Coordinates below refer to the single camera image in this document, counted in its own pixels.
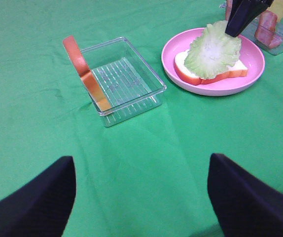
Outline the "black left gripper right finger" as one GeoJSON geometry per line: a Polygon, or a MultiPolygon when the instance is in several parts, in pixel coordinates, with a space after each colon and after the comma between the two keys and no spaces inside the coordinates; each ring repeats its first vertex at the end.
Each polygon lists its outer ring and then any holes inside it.
{"type": "Polygon", "coordinates": [[[283,237],[283,194],[213,153],[208,195],[226,237],[283,237]]]}

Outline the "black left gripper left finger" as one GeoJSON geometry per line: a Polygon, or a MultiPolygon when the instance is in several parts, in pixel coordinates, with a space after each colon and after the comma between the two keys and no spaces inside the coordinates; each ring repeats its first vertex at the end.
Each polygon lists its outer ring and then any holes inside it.
{"type": "Polygon", "coordinates": [[[75,196],[74,161],[64,156],[0,200],[0,237],[62,236],[75,196]]]}

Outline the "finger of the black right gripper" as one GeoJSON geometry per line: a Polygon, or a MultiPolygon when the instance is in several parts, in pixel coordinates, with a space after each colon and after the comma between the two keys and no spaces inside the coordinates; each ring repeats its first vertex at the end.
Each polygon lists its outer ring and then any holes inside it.
{"type": "Polygon", "coordinates": [[[233,0],[225,33],[237,37],[258,15],[271,6],[273,0],[233,0]]]}

